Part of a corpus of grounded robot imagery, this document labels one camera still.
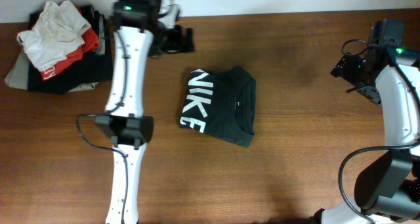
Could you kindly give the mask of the black Nike t-shirt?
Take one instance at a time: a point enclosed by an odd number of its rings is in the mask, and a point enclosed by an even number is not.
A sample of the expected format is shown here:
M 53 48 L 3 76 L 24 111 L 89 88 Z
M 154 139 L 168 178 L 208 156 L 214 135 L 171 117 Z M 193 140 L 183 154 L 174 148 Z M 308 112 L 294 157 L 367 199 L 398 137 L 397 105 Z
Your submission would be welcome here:
M 225 72 L 197 69 L 190 73 L 187 87 L 181 128 L 242 147 L 251 144 L 257 82 L 249 72 L 240 66 Z

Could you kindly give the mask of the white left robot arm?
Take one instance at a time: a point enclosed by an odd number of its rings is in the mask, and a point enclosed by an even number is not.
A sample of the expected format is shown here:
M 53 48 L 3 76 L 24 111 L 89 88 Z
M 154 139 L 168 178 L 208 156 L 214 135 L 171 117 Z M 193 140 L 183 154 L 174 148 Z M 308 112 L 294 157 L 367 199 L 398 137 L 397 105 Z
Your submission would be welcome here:
M 106 222 L 138 223 L 140 167 L 154 130 L 144 115 L 143 85 L 148 58 L 164 53 L 192 53 L 193 31 L 177 24 L 180 7 L 169 0 L 117 0 L 113 9 L 115 59 L 112 87 L 105 112 L 95 116 L 111 140 L 114 158 L 112 194 Z

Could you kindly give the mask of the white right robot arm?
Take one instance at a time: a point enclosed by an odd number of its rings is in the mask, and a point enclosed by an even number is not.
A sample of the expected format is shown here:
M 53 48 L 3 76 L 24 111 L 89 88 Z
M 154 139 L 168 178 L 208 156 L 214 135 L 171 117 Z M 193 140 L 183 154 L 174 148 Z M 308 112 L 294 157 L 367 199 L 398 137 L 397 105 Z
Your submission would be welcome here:
M 382 106 L 383 155 L 357 177 L 352 198 L 320 210 L 314 223 L 403 223 L 419 220 L 419 54 L 384 56 L 369 70 Z

